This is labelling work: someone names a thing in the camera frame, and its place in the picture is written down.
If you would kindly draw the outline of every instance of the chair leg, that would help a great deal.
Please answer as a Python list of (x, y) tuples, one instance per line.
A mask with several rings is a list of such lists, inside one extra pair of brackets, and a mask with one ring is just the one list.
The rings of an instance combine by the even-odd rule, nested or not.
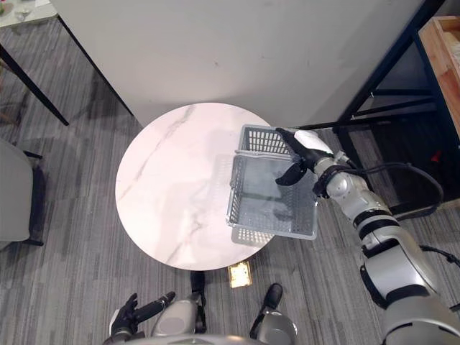
[(31, 246), (39, 246), (41, 247), (44, 243), (42, 241), (37, 241), (36, 239), (26, 239), (22, 241), (24, 244), (30, 244)]
[(29, 152), (29, 151), (23, 151), (23, 153), (25, 153), (25, 155), (28, 157), (37, 158), (39, 160), (43, 158), (43, 156), (37, 155), (36, 153)]

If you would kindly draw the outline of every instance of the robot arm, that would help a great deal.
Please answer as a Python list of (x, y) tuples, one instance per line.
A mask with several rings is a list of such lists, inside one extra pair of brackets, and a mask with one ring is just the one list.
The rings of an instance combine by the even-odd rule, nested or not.
[(459, 344), (460, 321), (438, 297), (436, 274), (412, 236), (367, 187), (366, 181), (333, 156), (314, 132), (277, 129), (297, 167), (277, 180), (297, 182), (305, 167), (318, 176), (315, 191), (338, 203), (362, 241), (360, 272), (373, 301), (386, 310), (385, 344)]

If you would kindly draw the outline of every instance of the gray carpet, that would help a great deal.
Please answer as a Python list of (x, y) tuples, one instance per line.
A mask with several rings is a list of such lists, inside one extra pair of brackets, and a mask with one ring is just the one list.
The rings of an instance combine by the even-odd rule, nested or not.
[[(0, 41), (70, 122), (63, 126), (11, 73), (0, 75), (0, 111), (21, 119), (19, 126), (0, 122), (0, 137), (43, 155), (47, 179), (44, 247), (11, 244), (0, 252), (0, 344), (99, 345), (131, 293), (147, 303), (168, 290), (185, 297), (190, 288), (188, 272), (141, 252), (116, 213), (116, 170), (141, 127), (58, 21), (3, 29)], [(321, 135), (339, 148), (329, 130)], [(354, 139), (369, 144), (369, 135)], [(404, 224), (420, 243), (460, 254), (458, 203)], [(208, 272), (209, 332), (247, 335), (265, 290), (280, 282), (280, 310), (298, 325), (299, 344), (380, 344), (382, 311), (360, 280), (357, 234), (329, 201), (321, 202), (319, 225), (315, 241), (276, 237), (254, 255), (250, 287), (232, 290), (226, 270)], [(430, 258), (443, 299), (460, 300), (460, 272)]]

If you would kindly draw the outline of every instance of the round table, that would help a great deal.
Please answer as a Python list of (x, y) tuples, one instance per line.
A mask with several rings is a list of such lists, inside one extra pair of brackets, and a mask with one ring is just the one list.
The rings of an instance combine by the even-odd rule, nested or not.
[(154, 120), (129, 145), (116, 176), (116, 207), (146, 254), (184, 270), (214, 270), (264, 246), (233, 243), (226, 223), (244, 124), (268, 125), (237, 106), (193, 104)]

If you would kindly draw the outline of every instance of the black table leg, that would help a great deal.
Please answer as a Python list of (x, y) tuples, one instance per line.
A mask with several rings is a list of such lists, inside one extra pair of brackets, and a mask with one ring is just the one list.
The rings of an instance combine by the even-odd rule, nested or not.
[(29, 78), (29, 76), (22, 70), (22, 68), (17, 64), (16, 61), (11, 57), (11, 55), (0, 45), (0, 58), (8, 65), (9, 68), (13, 71), (14, 74), (18, 76), (21, 81), (26, 84), (26, 86), (31, 90), (31, 92), (37, 97), (44, 106), (56, 116), (59, 121), (64, 125), (68, 126), (69, 123), (64, 118), (64, 116), (56, 109), (53, 103), (44, 95), (44, 93), (35, 85), (35, 83)]

